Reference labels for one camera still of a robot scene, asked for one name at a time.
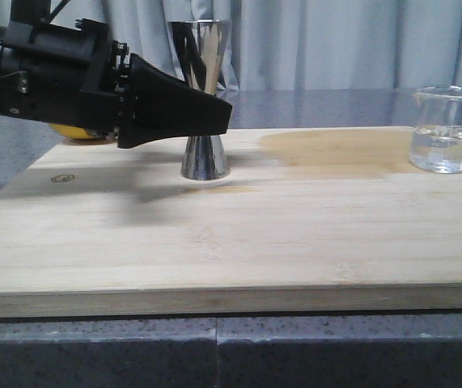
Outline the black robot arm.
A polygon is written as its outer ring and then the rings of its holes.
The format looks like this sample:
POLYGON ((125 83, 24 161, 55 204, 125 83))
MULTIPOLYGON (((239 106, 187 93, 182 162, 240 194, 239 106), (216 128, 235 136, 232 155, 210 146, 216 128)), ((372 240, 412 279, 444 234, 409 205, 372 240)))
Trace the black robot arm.
POLYGON ((231 105, 156 69, 105 23, 53 23, 47 1, 14 1, 0 26, 0 116, 63 124, 122 149, 174 137, 220 135, 231 105))

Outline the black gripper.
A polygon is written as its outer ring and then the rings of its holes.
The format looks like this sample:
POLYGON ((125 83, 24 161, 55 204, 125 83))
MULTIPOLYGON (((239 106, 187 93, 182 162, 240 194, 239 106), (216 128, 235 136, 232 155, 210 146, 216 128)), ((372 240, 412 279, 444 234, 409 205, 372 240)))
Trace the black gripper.
POLYGON ((0 115, 117 136, 131 149, 149 142, 221 135, 232 106, 197 91, 108 38, 108 27, 77 29, 10 22, 0 27, 0 115))

